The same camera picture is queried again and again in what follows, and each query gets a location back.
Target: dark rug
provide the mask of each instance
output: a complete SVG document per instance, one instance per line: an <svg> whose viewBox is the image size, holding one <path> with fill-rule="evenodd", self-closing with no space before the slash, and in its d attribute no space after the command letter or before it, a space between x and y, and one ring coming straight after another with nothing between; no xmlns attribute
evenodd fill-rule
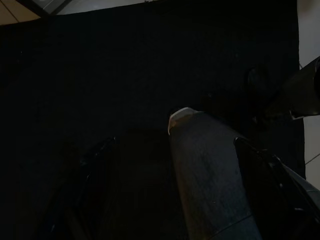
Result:
<svg viewBox="0 0 320 240"><path fill-rule="evenodd" d="M268 68L275 90L299 70L297 3L225 2L156 1L0 28L2 226L9 233L29 238L41 222L66 146L82 155L131 128L165 131L171 109L197 106L207 93L241 133L305 176L303 121L257 131L243 84L256 65Z"/></svg>

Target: black fabric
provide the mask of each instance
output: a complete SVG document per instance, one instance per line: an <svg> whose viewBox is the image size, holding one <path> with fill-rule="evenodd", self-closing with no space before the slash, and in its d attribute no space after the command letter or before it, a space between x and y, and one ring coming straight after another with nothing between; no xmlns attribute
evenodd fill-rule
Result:
<svg viewBox="0 0 320 240"><path fill-rule="evenodd" d="M291 0L168 0L2 26L2 227L32 235L64 177L65 146L81 155L131 127L165 130L170 109L207 92L304 176L302 120L257 132L243 88L257 64L279 88L299 70L298 39Z"/></svg>

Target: floor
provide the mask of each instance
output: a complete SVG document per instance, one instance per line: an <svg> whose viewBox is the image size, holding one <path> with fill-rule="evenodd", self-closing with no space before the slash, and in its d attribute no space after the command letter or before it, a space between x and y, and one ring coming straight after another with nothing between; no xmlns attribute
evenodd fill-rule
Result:
<svg viewBox="0 0 320 240"><path fill-rule="evenodd" d="M59 14L150 2L145 0L73 0ZM301 67L320 56L320 0L297 0ZM0 0L0 25L39 18L15 0ZM320 189L320 116L304 118L306 178Z"/></svg>

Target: black carpet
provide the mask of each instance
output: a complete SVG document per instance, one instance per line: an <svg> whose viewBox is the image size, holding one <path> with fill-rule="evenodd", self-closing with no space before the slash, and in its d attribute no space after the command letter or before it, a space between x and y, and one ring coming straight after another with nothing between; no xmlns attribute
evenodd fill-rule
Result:
<svg viewBox="0 0 320 240"><path fill-rule="evenodd" d="M209 92L235 128L305 176L303 121L258 132L243 85L256 65L275 90L299 70L296 1L167 0L3 26L0 64L4 227L20 221L17 239L41 222L65 146L81 155L131 128L165 131L171 109Z"/></svg>

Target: white tile floor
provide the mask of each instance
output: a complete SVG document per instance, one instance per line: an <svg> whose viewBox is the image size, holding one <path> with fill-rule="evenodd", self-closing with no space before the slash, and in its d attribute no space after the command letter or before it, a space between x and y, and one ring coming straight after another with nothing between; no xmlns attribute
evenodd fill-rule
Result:
<svg viewBox="0 0 320 240"><path fill-rule="evenodd" d="M73 0L59 14L82 13L143 3L145 0ZM297 0L302 67L320 56L320 0ZM304 118L306 178L320 189L320 116Z"/></svg>

